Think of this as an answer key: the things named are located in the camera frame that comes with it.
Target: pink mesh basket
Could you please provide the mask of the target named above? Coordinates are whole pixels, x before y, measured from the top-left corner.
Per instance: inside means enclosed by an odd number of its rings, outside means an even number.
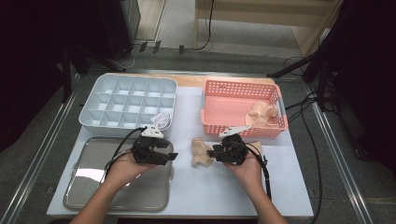
[[[276,84],[208,80],[204,85],[201,120],[205,134],[219,135],[230,126],[245,126],[247,112],[257,102],[276,105],[278,114],[270,120],[277,126],[250,128],[241,136],[276,138],[288,128],[282,95]]]

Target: white cable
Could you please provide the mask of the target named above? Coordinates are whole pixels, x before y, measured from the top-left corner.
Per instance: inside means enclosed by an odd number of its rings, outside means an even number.
[[[138,48],[133,48],[131,50],[131,56],[132,56],[132,61],[133,61],[131,65],[123,66],[123,65],[121,65],[119,63],[116,63],[116,61],[114,61],[114,60],[113,60],[113,63],[116,64],[118,67],[121,67],[121,68],[130,68],[130,67],[134,66],[134,49],[138,49]]]
[[[160,131],[165,130],[171,125],[172,115],[168,112],[162,112],[152,117],[151,121]]]

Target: forearm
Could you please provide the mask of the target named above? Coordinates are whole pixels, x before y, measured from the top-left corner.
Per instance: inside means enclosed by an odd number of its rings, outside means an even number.
[[[105,181],[71,223],[103,223],[119,188]]]
[[[263,188],[255,188],[247,191],[247,195],[253,205],[262,224],[266,223],[287,223],[285,218],[280,215],[274,204],[266,195]]]

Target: beige food item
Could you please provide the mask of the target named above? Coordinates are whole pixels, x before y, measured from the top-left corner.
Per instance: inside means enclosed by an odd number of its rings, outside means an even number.
[[[269,122],[269,120],[276,117],[276,115],[276,105],[257,102],[246,114],[246,125],[250,125],[252,128],[277,126],[276,123]]]
[[[214,158],[210,158],[207,155],[206,151],[211,150],[212,148],[204,143],[201,137],[195,137],[191,141],[191,149],[192,149],[192,162],[193,166],[197,166],[199,163],[208,167],[215,160]]]
[[[261,142],[248,143],[247,147],[252,149],[256,154],[262,153],[262,143]]]

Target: stainless steel tray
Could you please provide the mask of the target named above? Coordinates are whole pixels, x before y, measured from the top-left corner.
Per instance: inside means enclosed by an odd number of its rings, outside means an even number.
[[[113,156],[122,138],[94,137],[89,139],[72,172],[72,178],[64,195],[64,205],[72,209],[82,208],[95,191],[104,174],[106,163]],[[121,150],[132,146],[134,139],[125,142]],[[173,145],[162,139],[164,144],[157,151],[173,152]],[[172,162],[157,166],[139,176],[122,188],[114,198],[110,210],[160,211],[169,199]]]

